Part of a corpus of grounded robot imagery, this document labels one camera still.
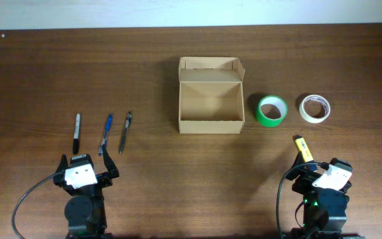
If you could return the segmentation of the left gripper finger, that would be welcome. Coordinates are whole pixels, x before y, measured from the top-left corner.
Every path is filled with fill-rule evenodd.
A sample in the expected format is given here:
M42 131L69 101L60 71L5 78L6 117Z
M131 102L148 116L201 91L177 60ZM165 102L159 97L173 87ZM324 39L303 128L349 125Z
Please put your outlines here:
M107 152L106 148L103 148L103 162L110 178L119 177L119 170L116 167L112 158L109 156L109 153Z
M65 170L68 168L68 161L67 156L65 154L62 154L60 163L56 170L56 176L57 177L63 177L65 174Z

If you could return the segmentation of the yellow highlighter blue cap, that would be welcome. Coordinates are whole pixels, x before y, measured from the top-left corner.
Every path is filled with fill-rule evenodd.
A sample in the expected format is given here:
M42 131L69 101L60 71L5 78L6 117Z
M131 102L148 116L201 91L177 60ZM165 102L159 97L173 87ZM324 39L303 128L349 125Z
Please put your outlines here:
M313 163L314 158L313 158L303 136L301 136L301 135L294 136L294 142L296 144L297 149L301 153L301 159L299 159L298 162L299 163Z

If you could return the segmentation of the beige masking tape roll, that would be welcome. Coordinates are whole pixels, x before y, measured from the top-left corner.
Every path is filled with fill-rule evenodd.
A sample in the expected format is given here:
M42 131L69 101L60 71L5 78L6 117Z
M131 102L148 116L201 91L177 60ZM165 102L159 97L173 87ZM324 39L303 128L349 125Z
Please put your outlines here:
M325 97L311 94L307 95L301 101L299 112L305 121L309 123L321 123L330 116L331 106Z

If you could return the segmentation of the green tape roll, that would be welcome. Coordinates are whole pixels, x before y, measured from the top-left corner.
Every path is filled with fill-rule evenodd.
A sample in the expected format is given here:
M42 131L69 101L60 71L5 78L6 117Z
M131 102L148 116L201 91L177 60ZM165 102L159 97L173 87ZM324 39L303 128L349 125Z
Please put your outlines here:
M277 127L287 116L288 105L278 96L265 96L257 106L255 116L264 127Z

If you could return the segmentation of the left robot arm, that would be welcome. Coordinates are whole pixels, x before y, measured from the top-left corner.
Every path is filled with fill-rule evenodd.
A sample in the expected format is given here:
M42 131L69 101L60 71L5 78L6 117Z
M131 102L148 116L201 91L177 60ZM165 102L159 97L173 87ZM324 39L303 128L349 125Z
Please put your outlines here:
M119 170L102 147L106 172L94 171L92 158L88 154L78 155L67 160L62 156L55 172L53 182L64 189L72 198L64 207L68 221L67 238L113 238L107 233L107 220L103 189L113 185L112 180L119 177Z

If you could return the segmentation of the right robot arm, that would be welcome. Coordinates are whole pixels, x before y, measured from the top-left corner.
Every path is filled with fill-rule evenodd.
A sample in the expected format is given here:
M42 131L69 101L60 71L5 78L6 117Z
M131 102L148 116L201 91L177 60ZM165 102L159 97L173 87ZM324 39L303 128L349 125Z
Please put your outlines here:
M305 162L302 153L298 153L292 167L284 174L294 184L292 190L303 196L298 208L303 209L303 222L282 238L318 238L344 239L361 238L356 233L343 233L347 221L346 208L350 197L347 191L351 187L352 166L333 158L329 163Z

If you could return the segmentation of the black white marker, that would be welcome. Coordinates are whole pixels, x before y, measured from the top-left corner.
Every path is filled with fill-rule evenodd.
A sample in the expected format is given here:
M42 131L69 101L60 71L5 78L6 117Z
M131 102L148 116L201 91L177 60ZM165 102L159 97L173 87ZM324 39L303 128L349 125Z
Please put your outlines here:
M73 138L73 146L72 146L72 153L74 155L78 154L79 147L80 147L80 120L81 120L81 115L76 114L74 138Z

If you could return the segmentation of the blue ballpoint pen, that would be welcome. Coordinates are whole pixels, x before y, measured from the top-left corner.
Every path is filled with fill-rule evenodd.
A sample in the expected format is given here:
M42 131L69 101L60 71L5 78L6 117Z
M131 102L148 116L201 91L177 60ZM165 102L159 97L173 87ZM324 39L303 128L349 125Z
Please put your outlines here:
M105 127L104 127L102 142L101 142L101 145L100 145L99 151L98 151L98 155L99 156L102 156L103 148L107 144L107 138L108 138L108 135L109 135L109 131L111 129L112 121L113 121L113 114L109 114L108 117L107 117L107 121L106 121Z

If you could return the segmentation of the black ballpoint pen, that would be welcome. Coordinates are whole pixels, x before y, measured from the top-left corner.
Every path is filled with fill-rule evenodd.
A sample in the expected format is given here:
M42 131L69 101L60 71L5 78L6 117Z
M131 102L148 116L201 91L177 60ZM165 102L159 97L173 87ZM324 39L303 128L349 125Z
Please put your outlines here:
M131 125L131 121L132 121L132 113L128 112L126 120L125 120L125 126L124 126L124 129L123 129L123 133L122 133L122 136L121 136L121 143L120 143L120 146L119 146L119 153L120 154L122 154L122 152L123 152L123 150L125 148L127 132L128 132L128 129L129 129L130 125Z

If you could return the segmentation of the open cardboard box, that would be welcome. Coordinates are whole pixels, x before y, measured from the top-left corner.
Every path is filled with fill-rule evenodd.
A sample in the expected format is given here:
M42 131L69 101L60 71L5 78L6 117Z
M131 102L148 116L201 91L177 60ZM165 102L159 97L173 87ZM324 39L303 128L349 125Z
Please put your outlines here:
M178 126L182 134L238 134L245 123L237 57L182 57L178 64Z

